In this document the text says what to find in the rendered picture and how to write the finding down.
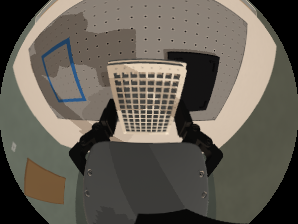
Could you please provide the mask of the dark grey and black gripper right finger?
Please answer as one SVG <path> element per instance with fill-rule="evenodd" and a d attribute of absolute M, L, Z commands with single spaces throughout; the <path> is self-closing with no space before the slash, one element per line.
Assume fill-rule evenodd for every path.
<path fill-rule="evenodd" d="M 174 116 L 177 134 L 179 138 L 182 138 L 182 142 L 193 143 L 199 146 L 201 151 L 206 156 L 206 169 L 207 177 L 214 171 L 221 159 L 223 153 L 221 150 L 213 144 L 212 139 L 200 131 L 200 126 L 194 124 L 185 103 L 183 100 L 179 100 L 177 110 Z"/>

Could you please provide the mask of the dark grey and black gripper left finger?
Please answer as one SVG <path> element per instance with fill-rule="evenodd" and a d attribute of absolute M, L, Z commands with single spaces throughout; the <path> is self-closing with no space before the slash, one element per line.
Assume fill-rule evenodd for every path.
<path fill-rule="evenodd" d="M 104 114 L 103 114 L 104 113 Z M 92 125 L 92 129 L 82 135 L 69 151 L 69 156 L 84 176 L 86 165 L 86 154 L 91 147 L 98 142 L 110 141 L 113 137 L 118 121 L 118 113 L 116 110 L 114 99 L 110 99 L 106 108 L 104 109 L 99 122 Z M 96 140 L 96 141 L 95 141 Z"/>

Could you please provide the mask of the blue tape outline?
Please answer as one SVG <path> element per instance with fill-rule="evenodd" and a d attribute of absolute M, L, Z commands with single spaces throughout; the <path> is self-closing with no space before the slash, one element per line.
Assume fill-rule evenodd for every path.
<path fill-rule="evenodd" d="M 58 49 L 59 47 L 63 46 L 67 44 L 67 50 L 68 50 L 68 55 L 69 55 L 69 60 L 70 60 L 70 64 L 71 64 L 71 68 L 72 68 L 72 71 L 73 71 L 73 75 L 74 75 L 74 78 L 75 78 L 75 81 L 76 81 L 76 84 L 78 86 L 78 89 L 79 89 L 79 92 L 82 96 L 82 98 L 74 98 L 74 99 L 62 99 L 62 100 L 59 100 L 56 93 L 55 93 L 55 90 L 52 86 L 52 83 L 50 81 L 50 78 L 49 78 L 49 75 L 48 75 L 48 72 L 47 72 L 47 69 L 46 69 L 46 66 L 45 66 L 45 62 L 44 62 L 44 58 L 49 55 L 50 53 L 52 53 L 53 51 L 55 51 L 56 49 Z M 58 102 L 77 102 L 77 101 L 86 101 L 86 98 L 84 96 L 84 93 L 82 91 L 82 88 L 81 88 L 81 85 L 80 85 L 80 82 L 79 82 L 79 79 L 78 79 L 78 76 L 77 76 L 77 73 L 76 73 L 76 70 L 75 70 L 75 66 L 74 66 L 74 62 L 73 62 L 73 57 L 72 57 L 72 52 L 71 52 L 71 46 L 70 46 L 70 39 L 67 38 L 65 40 L 63 40 L 62 42 L 58 43 L 57 45 L 55 45 L 53 48 L 51 48 L 50 50 L 48 50 L 44 55 L 41 56 L 42 57 L 42 61 L 43 61 L 43 65 L 44 65 L 44 69 L 45 69 L 45 72 L 46 72 L 46 75 L 47 75 L 47 78 L 49 80 L 49 83 L 51 85 L 51 88 L 58 100 Z"/>

